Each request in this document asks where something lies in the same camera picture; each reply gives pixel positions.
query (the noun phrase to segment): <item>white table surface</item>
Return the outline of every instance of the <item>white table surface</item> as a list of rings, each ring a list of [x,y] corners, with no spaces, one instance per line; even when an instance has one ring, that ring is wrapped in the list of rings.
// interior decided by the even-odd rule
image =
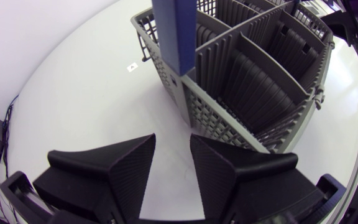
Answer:
[[[14,104],[9,173],[35,180],[47,153],[84,151],[151,133],[157,145],[140,213],[158,220],[203,219],[191,157],[192,130],[181,119],[130,18],[150,1],[121,0],[68,36],[40,65]],[[296,145],[297,168],[313,183],[330,173],[345,186],[358,151],[358,58],[338,38],[323,108]],[[127,67],[138,64],[133,72]],[[0,182],[4,180],[0,164]],[[2,204],[5,213],[7,207]]]

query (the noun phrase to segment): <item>gray plastic basket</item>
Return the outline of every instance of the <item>gray plastic basket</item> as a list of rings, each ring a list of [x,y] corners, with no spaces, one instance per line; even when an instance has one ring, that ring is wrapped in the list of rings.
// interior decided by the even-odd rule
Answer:
[[[293,7],[198,0],[196,67],[182,77],[161,59],[152,9],[131,21],[144,60],[153,60],[189,125],[209,138],[282,153],[292,150],[324,100],[333,46],[324,23],[301,5],[289,15]]]

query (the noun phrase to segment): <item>small white label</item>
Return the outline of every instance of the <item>small white label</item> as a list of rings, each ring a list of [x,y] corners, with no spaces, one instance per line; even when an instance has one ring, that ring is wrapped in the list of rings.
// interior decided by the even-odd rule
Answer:
[[[137,68],[137,64],[134,62],[130,66],[127,67],[128,72],[131,72]]]

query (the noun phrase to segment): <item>blue vertical bar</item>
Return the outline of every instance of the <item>blue vertical bar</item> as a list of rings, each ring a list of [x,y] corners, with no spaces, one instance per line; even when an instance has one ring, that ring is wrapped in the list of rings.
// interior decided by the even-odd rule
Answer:
[[[195,66],[196,0],[152,0],[164,62],[179,76]]]

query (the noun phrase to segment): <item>wall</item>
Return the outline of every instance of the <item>wall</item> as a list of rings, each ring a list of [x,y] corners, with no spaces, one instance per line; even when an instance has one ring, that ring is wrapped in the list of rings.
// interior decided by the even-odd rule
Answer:
[[[117,0],[0,0],[0,119],[44,58]]]

